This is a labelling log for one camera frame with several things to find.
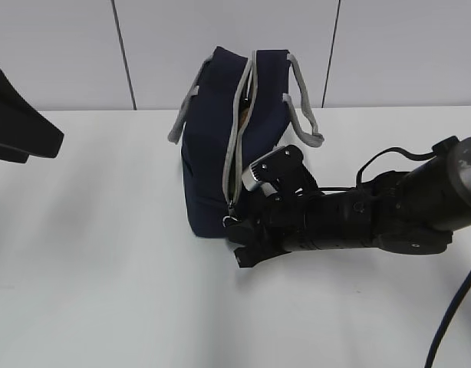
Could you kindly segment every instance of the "navy blue bag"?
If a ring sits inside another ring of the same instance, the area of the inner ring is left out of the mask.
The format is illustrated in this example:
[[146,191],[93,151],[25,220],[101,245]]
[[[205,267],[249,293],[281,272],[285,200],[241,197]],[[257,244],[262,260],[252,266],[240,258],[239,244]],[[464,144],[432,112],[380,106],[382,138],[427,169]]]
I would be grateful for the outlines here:
[[[288,95],[290,66],[312,134],[301,129]],[[184,128],[184,190],[195,235],[226,237],[223,219],[243,212],[247,201],[242,171],[278,144],[290,122],[304,143],[322,144],[293,55],[286,50],[255,51],[248,59],[215,49],[200,68],[169,134],[177,143]]]

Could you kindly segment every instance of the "white wall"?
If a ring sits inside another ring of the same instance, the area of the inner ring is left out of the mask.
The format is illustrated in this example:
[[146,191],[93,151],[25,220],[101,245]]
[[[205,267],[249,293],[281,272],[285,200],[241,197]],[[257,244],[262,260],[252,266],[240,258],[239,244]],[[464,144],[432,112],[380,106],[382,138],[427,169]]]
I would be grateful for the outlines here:
[[[338,0],[116,0],[140,109],[216,45],[288,48],[320,106]],[[108,0],[0,0],[0,65],[38,109],[131,109]],[[471,0],[342,0],[326,107],[471,104]]]
[[342,0],[327,107],[471,104],[471,0]]
[[0,0],[0,67],[40,110],[132,108],[107,0]]

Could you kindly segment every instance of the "black cylinder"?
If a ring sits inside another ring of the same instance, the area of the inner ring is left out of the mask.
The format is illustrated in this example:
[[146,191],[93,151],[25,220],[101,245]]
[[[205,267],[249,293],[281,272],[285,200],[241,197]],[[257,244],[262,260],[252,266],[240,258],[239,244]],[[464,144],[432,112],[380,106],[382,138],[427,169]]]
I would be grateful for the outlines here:
[[405,175],[398,192],[405,221],[451,232],[471,225],[471,138]]
[[350,190],[323,195],[302,212],[304,228],[282,240],[286,251],[371,246],[371,206],[367,193]]

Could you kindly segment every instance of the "table surface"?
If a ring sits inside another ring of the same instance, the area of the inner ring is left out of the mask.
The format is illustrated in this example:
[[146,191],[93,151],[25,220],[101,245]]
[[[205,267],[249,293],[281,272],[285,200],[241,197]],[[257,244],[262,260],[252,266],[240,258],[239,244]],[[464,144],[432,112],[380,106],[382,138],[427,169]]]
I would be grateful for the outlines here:
[[[0,162],[0,368],[423,366],[471,228],[441,255],[299,252],[240,270],[189,229],[176,112],[44,114],[65,133],[58,158]],[[471,107],[316,114],[326,142],[304,151],[323,186],[353,185],[389,146],[471,136]],[[365,179],[416,166],[385,156]],[[435,366],[471,367],[471,293]]]

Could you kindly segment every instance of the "robotic arm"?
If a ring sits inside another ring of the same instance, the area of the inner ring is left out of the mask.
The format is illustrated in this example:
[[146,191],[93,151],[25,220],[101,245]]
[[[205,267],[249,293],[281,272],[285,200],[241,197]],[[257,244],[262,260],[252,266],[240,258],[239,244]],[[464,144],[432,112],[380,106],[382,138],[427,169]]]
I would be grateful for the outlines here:
[[[389,152],[428,161],[412,172],[384,172],[362,183],[368,165]],[[244,172],[250,208],[244,221],[227,225],[229,240],[243,245],[235,250],[239,267],[316,249],[431,255],[446,250],[454,231],[471,225],[471,137],[460,142],[452,136],[425,155],[386,149],[358,171],[354,188],[319,188],[302,162],[296,146],[281,147]],[[275,193],[265,195],[265,183]]]

